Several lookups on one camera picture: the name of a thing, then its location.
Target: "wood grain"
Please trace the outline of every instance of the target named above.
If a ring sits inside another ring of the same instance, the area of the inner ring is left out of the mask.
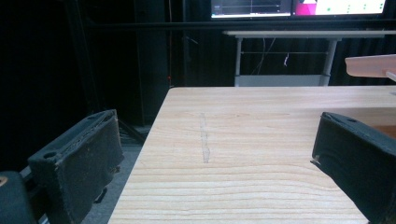
[[[110,223],[367,223],[311,153],[323,111],[395,126],[394,92],[172,89]]]

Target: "monitor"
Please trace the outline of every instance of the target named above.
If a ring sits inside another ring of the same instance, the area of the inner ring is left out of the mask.
[[[386,0],[294,0],[295,16],[381,14]]]
[[[291,16],[292,0],[211,0],[212,19]]]

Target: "cable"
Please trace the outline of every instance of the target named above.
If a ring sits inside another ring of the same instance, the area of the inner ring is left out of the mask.
[[[257,70],[257,75],[260,73],[260,71],[262,70],[262,63],[264,62],[264,58],[265,56],[270,52],[272,46],[275,43],[276,38],[273,39],[270,48],[265,51],[265,38],[262,39],[262,59],[260,60],[259,64],[257,64],[257,66],[253,69],[253,71],[251,72],[251,75],[253,75],[253,73]]]
[[[283,62],[283,66],[287,67],[288,66],[288,59],[289,59],[289,54],[285,58],[285,62]]]
[[[172,0],[169,0],[168,3],[169,3],[169,21],[172,22]]]

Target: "wooden tabletop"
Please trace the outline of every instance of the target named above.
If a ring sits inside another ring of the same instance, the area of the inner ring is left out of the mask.
[[[396,136],[395,86],[170,90],[110,223],[367,223],[310,163],[323,111]]]

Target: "white table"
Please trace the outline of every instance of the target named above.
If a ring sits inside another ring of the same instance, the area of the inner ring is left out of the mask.
[[[237,39],[235,63],[235,87],[240,83],[240,66],[242,55],[242,41],[244,38],[322,38],[329,41],[326,61],[321,75],[316,76],[319,86],[327,86],[332,71],[337,42],[343,38],[383,38],[385,35],[396,35],[396,31],[225,31],[224,34]],[[307,76],[288,76],[304,80]]]

